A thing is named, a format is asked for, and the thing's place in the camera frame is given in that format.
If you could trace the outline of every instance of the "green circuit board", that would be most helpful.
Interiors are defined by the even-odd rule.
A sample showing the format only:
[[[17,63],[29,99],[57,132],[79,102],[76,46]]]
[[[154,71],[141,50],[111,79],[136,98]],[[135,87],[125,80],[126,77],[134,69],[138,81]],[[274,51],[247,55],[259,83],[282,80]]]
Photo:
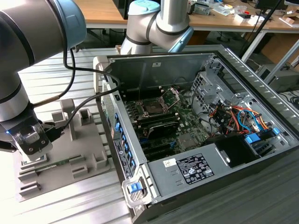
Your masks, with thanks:
[[[209,133],[207,133],[203,125],[200,123],[199,117],[191,109],[190,102],[188,102],[179,92],[176,91],[176,93],[177,94],[175,95],[173,92],[167,91],[163,95],[163,100],[157,97],[125,102],[128,114],[132,119],[132,124],[136,124],[136,120],[138,120],[138,118],[145,119],[144,114],[148,115],[148,112],[151,113],[148,116],[177,114],[175,119],[177,125],[176,130],[167,135],[164,135],[164,133],[161,132],[161,137],[155,139],[148,139],[145,131],[147,129],[140,128],[138,125],[135,125],[136,135],[147,157],[155,158],[155,155],[162,151],[164,153],[161,154],[161,156],[157,156],[157,159],[160,159],[163,156],[179,154],[181,152],[200,147],[209,137]],[[169,109],[165,111],[164,108],[164,111],[162,112],[162,107],[160,107],[161,104],[162,107],[164,105]],[[160,123],[159,116],[157,116],[156,125]]]

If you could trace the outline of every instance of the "warning label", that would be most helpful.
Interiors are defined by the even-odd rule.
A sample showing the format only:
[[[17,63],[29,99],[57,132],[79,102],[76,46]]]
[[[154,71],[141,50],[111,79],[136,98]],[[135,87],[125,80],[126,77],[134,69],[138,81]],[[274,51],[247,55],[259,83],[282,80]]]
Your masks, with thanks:
[[[188,184],[196,183],[214,175],[201,153],[178,160],[177,165]]]

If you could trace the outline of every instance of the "wooden desk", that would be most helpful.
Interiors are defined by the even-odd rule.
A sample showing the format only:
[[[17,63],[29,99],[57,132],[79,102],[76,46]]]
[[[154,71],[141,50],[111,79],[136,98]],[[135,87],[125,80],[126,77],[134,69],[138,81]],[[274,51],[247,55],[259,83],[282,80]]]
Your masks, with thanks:
[[[126,28],[127,20],[124,20],[113,3],[113,0],[74,0],[83,12],[87,28]],[[240,0],[231,3],[232,6],[243,5],[251,14],[256,14],[256,9]],[[273,15],[273,20],[267,22],[264,29],[257,36],[250,48],[242,58],[246,61],[266,33],[299,33],[299,28],[292,28],[279,20],[278,15]],[[223,16],[213,10],[211,15],[190,15],[190,25],[194,30],[204,31],[228,31],[251,32],[253,26],[248,23],[238,24],[234,22],[234,16]]]

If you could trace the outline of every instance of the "workbench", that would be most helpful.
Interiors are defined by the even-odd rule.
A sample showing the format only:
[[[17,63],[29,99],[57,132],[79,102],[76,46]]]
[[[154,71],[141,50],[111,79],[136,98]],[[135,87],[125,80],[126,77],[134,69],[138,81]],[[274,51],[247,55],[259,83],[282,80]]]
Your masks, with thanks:
[[[127,20],[124,20],[113,3],[113,0],[74,0],[83,12],[87,28],[127,28]],[[232,6],[246,6],[250,14],[256,14],[256,9],[247,3],[236,0],[230,3]],[[266,33],[292,33],[298,34],[299,28],[292,28],[279,20],[279,15],[272,16],[273,20],[267,22],[263,30],[258,34],[254,42],[250,45],[244,56],[246,61],[255,48],[258,46]],[[253,26],[248,23],[238,24],[234,21],[233,15],[223,16],[215,11],[211,15],[190,15],[190,26],[194,30],[201,31],[227,31],[227,32],[251,32]]]
[[[188,46],[184,51],[196,51]],[[163,52],[154,48],[154,52]],[[116,49],[87,49],[75,53],[76,63],[92,68],[100,55],[115,55]],[[31,102],[57,95],[71,78],[63,66],[63,54],[57,54],[20,72]],[[94,95],[93,73],[78,72],[73,86],[63,98],[73,98],[75,105]],[[99,131],[112,168],[46,194],[17,202],[14,198],[13,155],[0,152],[0,208],[3,223],[46,224],[131,224],[121,183],[107,142],[103,121],[95,100],[88,108]],[[60,110],[58,101],[36,108],[38,118],[48,120]],[[236,182],[220,191],[200,198],[186,206],[151,220],[147,224],[280,224],[298,223],[299,213],[299,150],[279,160],[262,172]]]

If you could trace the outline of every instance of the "blue wire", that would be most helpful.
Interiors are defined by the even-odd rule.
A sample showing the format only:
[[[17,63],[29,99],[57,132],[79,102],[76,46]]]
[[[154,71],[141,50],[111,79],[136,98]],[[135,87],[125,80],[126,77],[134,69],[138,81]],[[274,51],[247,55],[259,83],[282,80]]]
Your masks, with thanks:
[[[242,127],[245,127],[247,130],[249,130],[246,126],[244,126],[244,125],[241,123],[240,114],[241,114],[242,111],[246,111],[246,112],[248,112],[248,113],[253,117],[253,119],[254,119],[254,121],[255,121],[255,123],[256,123],[258,129],[260,129],[260,131],[264,130],[263,126],[261,126],[260,123],[257,121],[257,119],[256,119],[255,115],[253,114],[253,112],[248,111],[248,110],[241,110],[241,111],[238,113],[238,122],[240,123],[240,125],[241,125]]]
[[[247,127],[247,126],[245,126],[245,125],[243,125],[242,122],[241,122],[241,119],[240,119],[240,114],[241,114],[241,112],[242,112],[242,111],[240,111],[240,112],[238,113],[238,122],[239,122],[239,124],[240,124],[242,127],[246,128],[246,129],[249,131],[249,134],[250,134],[250,133],[251,133],[250,128]]]

